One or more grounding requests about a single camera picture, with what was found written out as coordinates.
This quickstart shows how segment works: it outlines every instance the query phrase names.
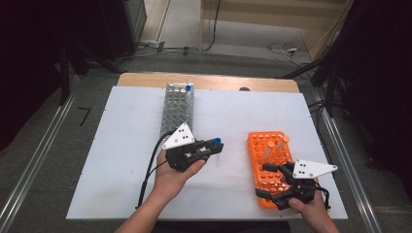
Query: white table surface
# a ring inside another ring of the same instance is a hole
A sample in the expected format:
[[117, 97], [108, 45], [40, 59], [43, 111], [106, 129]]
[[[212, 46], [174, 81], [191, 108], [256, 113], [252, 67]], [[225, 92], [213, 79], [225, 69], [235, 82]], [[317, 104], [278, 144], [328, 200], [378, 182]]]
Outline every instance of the white table surface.
[[[67, 219], [124, 219], [135, 211], [159, 138], [163, 101], [164, 88], [113, 87]], [[246, 143], [253, 131], [283, 131], [293, 159], [327, 163], [302, 94], [196, 89], [192, 133], [198, 140], [222, 138], [223, 152], [220, 161], [211, 156], [159, 219], [300, 217], [258, 206]], [[151, 176], [146, 196], [153, 183]], [[348, 218], [332, 175], [321, 176], [320, 184], [330, 192], [330, 216]]]

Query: person's left hand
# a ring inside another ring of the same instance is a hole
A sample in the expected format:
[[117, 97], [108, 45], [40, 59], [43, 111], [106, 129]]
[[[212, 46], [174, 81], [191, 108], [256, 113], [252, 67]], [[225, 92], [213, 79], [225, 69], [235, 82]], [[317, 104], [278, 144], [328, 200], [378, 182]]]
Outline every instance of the person's left hand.
[[[166, 161], [166, 150], [162, 150], [157, 156], [157, 165]], [[186, 181], [194, 176], [206, 162], [203, 159], [196, 161], [184, 172], [178, 172], [170, 168], [165, 162], [155, 170], [154, 189], [151, 195], [159, 198], [164, 203], [170, 202], [182, 190]]]

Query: aluminum rail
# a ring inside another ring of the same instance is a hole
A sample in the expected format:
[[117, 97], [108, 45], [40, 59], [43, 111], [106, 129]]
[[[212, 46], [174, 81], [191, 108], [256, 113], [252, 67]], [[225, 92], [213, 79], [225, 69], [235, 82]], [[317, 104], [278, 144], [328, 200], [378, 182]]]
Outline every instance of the aluminum rail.
[[[317, 101], [325, 99], [322, 92], [315, 88], [315, 97]], [[382, 228], [379, 221], [375, 215], [372, 205], [369, 202], [366, 191], [361, 184], [361, 179], [352, 163], [351, 157], [346, 150], [345, 144], [343, 143], [342, 137], [337, 129], [335, 119], [330, 118], [326, 111], [323, 111], [323, 119], [326, 124], [327, 131], [336, 149], [340, 163], [342, 164], [342, 169], [347, 176], [349, 187], [352, 189], [355, 201], [357, 202], [360, 215], [363, 218], [363, 223], [366, 226], [367, 232], [369, 233], [381, 233]]]
[[39, 172], [43, 161], [45, 160], [49, 149], [52, 145], [52, 142], [57, 135], [58, 130], [64, 119], [67, 116], [67, 113], [72, 106], [73, 100], [77, 94], [78, 87], [81, 84], [81, 79], [79, 76], [74, 76], [71, 82], [72, 93], [67, 98], [64, 105], [58, 107], [51, 124], [49, 125], [45, 135], [42, 138], [39, 146], [36, 148], [33, 156], [28, 162], [24, 172], [19, 178], [16, 186], [13, 188], [9, 197], [6, 200], [5, 206], [0, 215], [0, 232], [8, 232], [10, 226], [15, 219], [18, 209], [26, 197], [30, 186], [33, 184], [34, 179], [36, 178], [37, 173]]

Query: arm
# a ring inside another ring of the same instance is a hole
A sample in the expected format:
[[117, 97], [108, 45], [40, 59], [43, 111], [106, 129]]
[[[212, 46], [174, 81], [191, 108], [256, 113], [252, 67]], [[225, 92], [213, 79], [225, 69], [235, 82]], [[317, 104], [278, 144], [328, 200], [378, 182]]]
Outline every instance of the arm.
[[[165, 155], [166, 151], [162, 150], [157, 156], [157, 164], [166, 160]], [[151, 194], [116, 233], [151, 232], [164, 207], [179, 194], [186, 181], [194, 176], [205, 163], [202, 159], [198, 160], [184, 173], [171, 169], [167, 163], [159, 166], [155, 171], [154, 189]]]
[[296, 198], [291, 198], [289, 205], [302, 215], [305, 223], [317, 233], [339, 233], [336, 225], [326, 211], [322, 192], [317, 190], [314, 199], [304, 204]]

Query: cable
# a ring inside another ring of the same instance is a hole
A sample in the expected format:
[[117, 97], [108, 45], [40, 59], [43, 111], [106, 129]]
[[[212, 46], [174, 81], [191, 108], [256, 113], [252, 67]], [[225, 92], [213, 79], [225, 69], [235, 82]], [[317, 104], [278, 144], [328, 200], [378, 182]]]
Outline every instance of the cable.
[[[281, 45], [281, 46], [280, 46], [280, 51], [275, 51], [275, 50], [272, 49], [272, 46], [275, 46], [275, 45]], [[285, 52], [284, 46], [290, 46], [290, 48], [287, 49], [287, 51], [290, 53], [290, 55], [288, 55], [288, 54]], [[287, 58], [289, 61], [291, 61], [293, 64], [295, 64], [295, 65], [297, 66], [297, 67], [296, 67], [296, 70], [299, 69], [299, 67], [302, 67], [302, 66], [305, 66], [305, 65], [310, 65], [310, 64], [315, 64], [315, 65], [317, 65], [316, 62], [299, 63], [299, 62], [296, 62], [295, 60], [293, 60], [293, 59], [292, 59], [292, 56], [294, 55], [295, 52], [297, 52], [297, 51], [307, 51], [307, 50], [299, 50], [299, 49], [300, 49], [300, 43], [298, 43], [298, 42], [272, 43], [272, 44], [266, 46], [266, 50], [268, 50], [268, 51], [270, 51], [270, 52], [273, 52], [273, 53], [281, 53], [285, 58]], [[307, 75], [307, 77], [308, 77], [309, 79], [312, 78], [312, 76], [309, 75], [307, 72], [304, 72], [304, 73]]]
[[[212, 9], [212, 1], [209, 1], [209, 9]], [[209, 20], [208, 20], [208, 41], [210, 41], [210, 35], [211, 35], [211, 31], [210, 31], [210, 22], [212, 21], [212, 11], [209, 11], [209, 16], [208, 16]]]
[[166, 161], [162, 162], [161, 164], [157, 165], [155, 168], [153, 168], [153, 169], [151, 170], [152, 164], [154, 163], [154, 160], [155, 160], [155, 154], [156, 154], [156, 152], [157, 152], [158, 146], [160, 145], [161, 141], [162, 141], [164, 138], [166, 138], [166, 137], [169, 136], [169, 135], [172, 135], [173, 133], [174, 133], [174, 131], [168, 131], [168, 132], [164, 133], [164, 134], [158, 139], [157, 143], [156, 143], [155, 146], [154, 146], [154, 151], [153, 151], [153, 153], [152, 153], [151, 161], [149, 162], [148, 171], [146, 172], [145, 180], [143, 181], [143, 183], [142, 183], [142, 188], [140, 189], [139, 202], [138, 202], [138, 204], [137, 204], [136, 209], [139, 208], [139, 207], [142, 205], [142, 203], [143, 203], [143, 197], [145, 196], [145, 191], [146, 191], [146, 186], [148, 185], [149, 176], [151, 175], [151, 173], [152, 173], [157, 167], [159, 167], [160, 165], [162, 165], [163, 163], [165, 163], [165, 162], [167, 161], [167, 160], [166, 160]]
[[318, 45], [320, 45], [322, 41], [324, 41], [326, 38], [328, 38], [330, 36], [330, 33], [332, 33], [336, 29], [336, 27], [342, 22], [342, 17], [345, 16], [345, 14], [348, 11], [350, 5], [351, 4], [346, 5], [345, 10], [343, 10], [342, 15], [340, 15], [339, 20], [337, 20], [336, 24], [332, 27], [332, 29], [329, 32], [327, 32], [327, 34], [315, 46], [310, 48], [308, 51], [310, 51], [314, 47], [317, 47]]
[[[163, 52], [157, 52], [157, 53], [149, 53], [149, 54], [143, 54], [143, 55], [133, 55], [133, 56], [129, 56], [129, 57], [125, 57], [124, 59], [127, 58], [134, 58], [134, 57], [146, 57], [146, 56], [152, 56], [152, 55], [162, 55], [162, 54], [166, 54], [166, 53], [170, 53], [170, 52], [188, 52], [188, 51], [192, 51], [192, 52], [205, 52], [208, 51], [212, 48], [212, 46], [215, 44], [215, 40], [216, 40], [216, 25], [218, 23], [218, 15], [219, 15], [219, 9], [221, 7], [221, 0], [219, 0], [218, 2], [218, 7], [216, 9], [216, 14], [215, 14], [215, 23], [213, 26], [213, 38], [212, 38], [212, 42], [211, 44], [209, 44], [209, 47], [206, 50], [199, 50], [199, 48], [193, 48], [193, 47], [166, 47], [166, 48], [161, 48], [162, 50], [165, 50]], [[152, 47], [152, 46], [144, 46], [143, 49], [139, 49], [139, 50], [145, 50], [146, 48], [151, 48], [151, 49], [159, 49], [158, 47]]]
[[326, 210], [329, 210], [329, 209], [330, 209], [330, 205], [329, 205], [329, 191], [328, 191], [326, 188], [321, 187], [321, 185], [320, 185], [319, 183], [315, 182], [315, 184], [317, 185], [317, 187], [315, 187], [315, 189], [316, 189], [316, 190], [320, 190], [321, 192], [324, 193], [324, 196], [325, 196], [325, 208], [326, 208]]
[[164, 160], [163, 162], [161, 162], [160, 164], [158, 164], [157, 166], [155, 166], [153, 169], [152, 169], [152, 171], [149, 173], [149, 176], [152, 174], [152, 172], [154, 172], [158, 167], [160, 167], [161, 165], [163, 165], [164, 163], [166, 163], [167, 162], [167, 159], [166, 160]]
[[[320, 123], [320, 121], [321, 121], [322, 112], [323, 112], [323, 110], [324, 110], [324, 108], [325, 108], [325, 103], [326, 103], [326, 100], [320, 100], [320, 101], [317, 101], [317, 102], [315, 102], [315, 103], [309, 104], [309, 105], [308, 105], [308, 108], [311, 108], [311, 107], [313, 107], [313, 106], [319, 105], [317, 109], [310, 111], [310, 113], [312, 114], [312, 113], [316, 112], [316, 127], [315, 127], [315, 128], [316, 128], [316, 132], [318, 133], [318, 136], [319, 136], [319, 138], [320, 138], [320, 140], [321, 140], [321, 143], [322, 143], [322, 145], [324, 146], [324, 149], [325, 149], [325, 152], [326, 152], [327, 162], [328, 162], [329, 164], [334, 164], [334, 163], [333, 163], [333, 160], [332, 160], [332, 157], [331, 157], [331, 155], [330, 155], [330, 152], [329, 152], [329, 150], [328, 150], [328, 148], [327, 148], [327, 146], [326, 146], [325, 139], [324, 139], [324, 137], [323, 137], [322, 134], [321, 134], [320, 125], [319, 125], [319, 123]], [[332, 177], [335, 179], [335, 171], [331, 172], [331, 174], [332, 174]], [[339, 186], [336, 186], [336, 187], [338, 188], [339, 192], [342, 192], [342, 189], [341, 189]]]

